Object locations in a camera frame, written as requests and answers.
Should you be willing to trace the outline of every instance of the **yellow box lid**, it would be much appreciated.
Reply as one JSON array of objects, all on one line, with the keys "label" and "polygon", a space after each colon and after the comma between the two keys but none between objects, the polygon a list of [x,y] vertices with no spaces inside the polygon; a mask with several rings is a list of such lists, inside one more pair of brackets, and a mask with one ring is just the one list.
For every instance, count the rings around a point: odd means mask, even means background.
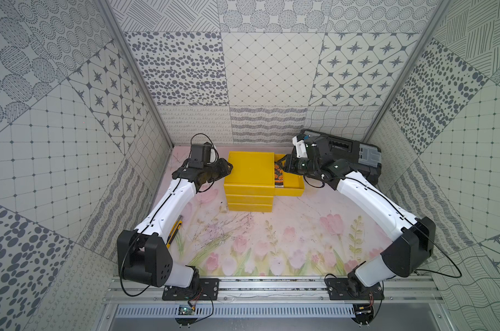
[{"label": "yellow box lid", "polygon": [[226,176],[226,184],[260,184],[274,187],[274,153],[231,151],[228,162],[232,173]]}]

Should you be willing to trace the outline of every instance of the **star pattern tile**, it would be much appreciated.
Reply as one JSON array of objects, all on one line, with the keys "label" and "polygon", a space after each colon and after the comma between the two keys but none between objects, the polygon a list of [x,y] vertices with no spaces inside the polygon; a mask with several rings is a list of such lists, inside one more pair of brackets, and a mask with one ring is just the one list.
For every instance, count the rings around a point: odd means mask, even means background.
[{"label": "star pattern tile", "polygon": [[309,104],[380,106],[418,33],[326,33]]},{"label": "star pattern tile", "polygon": [[113,41],[67,79],[118,149],[126,154],[143,125],[147,106]]}]

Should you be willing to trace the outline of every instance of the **metal base rail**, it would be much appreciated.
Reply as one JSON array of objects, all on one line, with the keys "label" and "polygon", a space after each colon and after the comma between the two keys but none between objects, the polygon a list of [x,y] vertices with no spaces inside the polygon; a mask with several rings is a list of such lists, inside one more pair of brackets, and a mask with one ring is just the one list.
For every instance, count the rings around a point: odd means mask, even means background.
[{"label": "metal base rail", "polygon": [[[143,290],[144,285],[131,281],[123,281],[129,293]],[[162,303],[164,287],[148,288],[139,297],[128,297],[121,290],[119,278],[110,283],[108,292],[103,298],[107,304],[148,304],[153,301]],[[384,281],[385,302],[418,302],[441,303],[443,299],[430,276],[410,276],[393,278]],[[230,303],[330,303],[324,277],[220,277],[219,295],[214,304]],[[164,303],[182,303],[183,301],[163,301]],[[333,301],[336,303],[367,303],[368,301]]]}]

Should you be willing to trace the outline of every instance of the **metal corner post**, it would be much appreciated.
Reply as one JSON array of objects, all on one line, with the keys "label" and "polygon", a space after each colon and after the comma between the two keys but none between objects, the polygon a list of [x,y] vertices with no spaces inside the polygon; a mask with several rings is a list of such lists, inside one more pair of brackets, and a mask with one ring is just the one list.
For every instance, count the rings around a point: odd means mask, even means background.
[{"label": "metal corner post", "polygon": [[132,52],[130,51],[127,45],[127,41],[125,40],[123,32],[121,31],[118,19],[114,16],[114,11],[112,10],[112,7],[110,7],[108,0],[94,0],[94,3],[99,8],[99,11],[103,16],[103,19],[107,24],[108,30],[110,31],[110,33],[114,38],[114,42],[118,44],[117,46],[119,49],[121,49],[123,57],[129,63],[132,69],[132,76],[134,77],[134,80],[138,83],[138,87],[141,91],[143,99],[153,110],[154,117],[156,118],[156,121],[158,122],[158,125],[160,126],[160,129],[164,134],[165,139],[167,139],[169,146],[171,147],[171,149],[173,149],[175,144],[171,140],[171,137],[169,136],[169,133],[165,127],[165,124],[162,121],[160,114],[158,113],[158,109],[156,108],[153,98],[149,93],[147,84],[145,84],[145,81],[143,80],[143,76],[141,75],[140,69],[138,68],[138,64],[136,63],[136,60],[134,59],[134,56],[132,55]]},{"label": "metal corner post", "polygon": [[408,57],[405,66],[401,71],[401,74],[399,75],[397,81],[393,85],[393,88],[388,94],[388,97],[386,98],[385,102],[383,102],[379,110],[379,113],[375,117],[375,121],[372,122],[366,135],[362,139],[363,142],[368,142],[371,139],[371,136],[373,136],[373,133],[375,132],[375,129],[377,129],[380,121],[382,120],[382,117],[390,109],[394,99],[397,97],[400,90],[403,88],[403,85],[405,84],[406,80],[412,73],[412,70],[414,69],[417,61],[419,60],[419,57],[425,51],[426,46],[428,45],[428,43],[430,43],[432,36],[436,31],[436,28],[439,26],[440,22],[445,17],[445,14],[449,10],[451,4],[452,0],[439,1],[438,6],[435,8],[432,17],[430,18],[430,21],[427,23],[425,29],[421,33],[421,36],[417,40],[416,47],[412,51],[412,54],[410,54],[410,56]]}]

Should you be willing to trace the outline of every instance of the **black mounting plate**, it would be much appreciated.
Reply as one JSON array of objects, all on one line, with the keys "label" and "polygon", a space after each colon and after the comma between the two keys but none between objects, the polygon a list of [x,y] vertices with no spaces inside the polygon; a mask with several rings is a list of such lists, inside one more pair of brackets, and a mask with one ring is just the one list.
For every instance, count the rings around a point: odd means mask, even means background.
[{"label": "black mounting plate", "polygon": [[329,300],[370,300],[370,292],[373,295],[373,300],[384,299],[380,283],[366,288],[363,294],[358,297],[352,297],[347,290],[347,278],[327,278],[327,294]]},{"label": "black mounting plate", "polygon": [[[218,278],[200,278],[198,291],[202,291],[199,300],[217,300],[219,294],[219,279]],[[163,301],[188,301],[193,299],[187,289],[176,286],[165,287],[164,294],[161,296]]]}]

